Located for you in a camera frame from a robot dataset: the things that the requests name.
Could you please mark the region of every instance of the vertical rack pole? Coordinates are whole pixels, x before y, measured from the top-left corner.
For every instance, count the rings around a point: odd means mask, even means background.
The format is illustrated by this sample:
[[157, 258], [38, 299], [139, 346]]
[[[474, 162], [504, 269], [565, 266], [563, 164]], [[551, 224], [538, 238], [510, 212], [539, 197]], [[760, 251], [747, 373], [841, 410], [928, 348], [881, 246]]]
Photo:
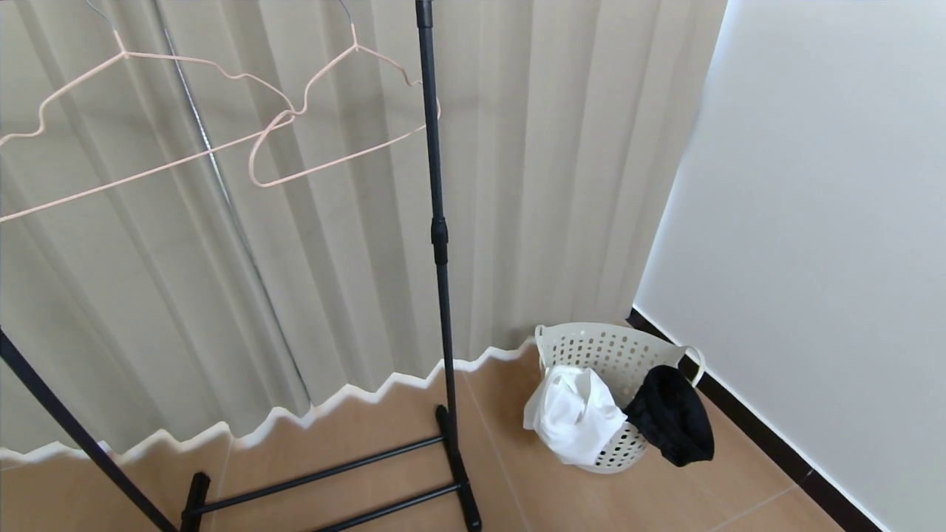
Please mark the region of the vertical rack pole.
[[444, 345], [444, 374], [447, 380], [447, 452], [460, 453], [457, 440], [457, 392], [453, 376], [453, 338], [450, 329], [450, 288], [447, 278], [447, 218], [440, 174], [440, 132], [437, 124], [437, 82], [433, 69], [433, 12], [431, 0], [416, 0], [417, 30], [420, 33], [421, 81], [424, 84], [424, 115], [427, 121], [427, 158], [430, 168], [430, 200], [433, 220], [430, 241], [437, 265], [437, 297], [440, 304], [440, 334]]
[[161, 513], [161, 510], [138, 489], [138, 486], [122, 472], [112, 461], [112, 458], [109, 458], [109, 455], [98, 446], [92, 435], [82, 427], [79, 421], [69, 412], [69, 409], [56, 397], [56, 394], [46, 385], [43, 378], [36, 373], [33, 366], [29, 365], [29, 362], [26, 361], [26, 358], [23, 357], [20, 350], [16, 348], [2, 329], [0, 329], [0, 358], [7, 363], [13, 374], [26, 386], [29, 393], [33, 394], [33, 397], [40, 402], [46, 412], [89, 455], [89, 458], [95, 462], [98, 468], [125, 493], [125, 496], [158, 527], [158, 530], [161, 530], [161, 532], [180, 532], [165, 517], [165, 514]]

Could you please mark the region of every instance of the laundry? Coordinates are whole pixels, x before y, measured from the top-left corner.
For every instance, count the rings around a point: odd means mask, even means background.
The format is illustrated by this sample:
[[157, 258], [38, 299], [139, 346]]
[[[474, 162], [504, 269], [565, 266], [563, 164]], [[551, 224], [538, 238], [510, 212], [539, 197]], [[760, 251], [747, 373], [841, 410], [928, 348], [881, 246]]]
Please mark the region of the laundry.
[[647, 372], [624, 413], [675, 466], [682, 468], [691, 462], [712, 460], [710, 418], [703, 401], [679, 369], [658, 365]]
[[526, 403], [522, 426], [535, 431], [563, 464], [589, 466], [625, 421], [598, 374], [556, 365]]

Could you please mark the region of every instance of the hanger hook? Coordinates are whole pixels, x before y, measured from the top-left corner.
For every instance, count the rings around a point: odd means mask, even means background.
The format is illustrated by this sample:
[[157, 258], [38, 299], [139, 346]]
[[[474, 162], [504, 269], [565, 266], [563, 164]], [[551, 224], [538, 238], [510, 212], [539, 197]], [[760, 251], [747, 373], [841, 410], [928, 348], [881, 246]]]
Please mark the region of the hanger hook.
[[345, 5], [345, 1], [344, 1], [344, 0], [339, 0], [339, 4], [342, 4], [342, 9], [344, 9], [344, 10], [345, 10], [345, 14], [348, 15], [348, 24], [349, 24], [349, 25], [354, 24], [355, 21], [352, 20], [352, 12], [348, 10], [348, 6]]
[[115, 31], [115, 25], [112, 24], [112, 19], [110, 19], [110, 18], [108, 17], [108, 15], [106, 15], [105, 13], [103, 13], [103, 12], [101, 11], [101, 9], [95, 7], [95, 6], [92, 4], [91, 0], [85, 0], [85, 4], [86, 4], [88, 7], [92, 8], [93, 11], [95, 11], [96, 13], [98, 13], [99, 15], [101, 15], [102, 18], [105, 19], [105, 22], [109, 23], [109, 26], [112, 27], [112, 31]]

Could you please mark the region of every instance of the white wall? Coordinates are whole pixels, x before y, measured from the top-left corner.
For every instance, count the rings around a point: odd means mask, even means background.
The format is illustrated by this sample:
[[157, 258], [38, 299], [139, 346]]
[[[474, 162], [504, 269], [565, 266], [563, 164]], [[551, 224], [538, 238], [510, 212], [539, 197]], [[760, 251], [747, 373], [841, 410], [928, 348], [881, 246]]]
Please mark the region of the white wall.
[[890, 530], [946, 530], [946, 2], [730, 0], [636, 306]]

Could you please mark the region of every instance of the white plastic basket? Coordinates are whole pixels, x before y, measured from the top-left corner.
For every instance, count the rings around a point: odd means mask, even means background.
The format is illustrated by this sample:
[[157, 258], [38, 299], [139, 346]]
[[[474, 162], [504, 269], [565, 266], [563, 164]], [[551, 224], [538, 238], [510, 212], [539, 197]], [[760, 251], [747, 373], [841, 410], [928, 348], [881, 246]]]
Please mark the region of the white plastic basket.
[[[631, 402], [650, 368], [677, 365], [688, 352], [699, 361], [692, 385], [703, 377], [706, 359], [695, 347], [674, 346], [639, 330], [599, 323], [566, 323], [535, 328], [539, 369], [554, 365], [590, 367], [611, 390], [615, 404]], [[647, 450], [647, 440], [628, 422], [604, 446], [594, 466], [578, 466], [595, 473], [617, 473], [634, 465]]]

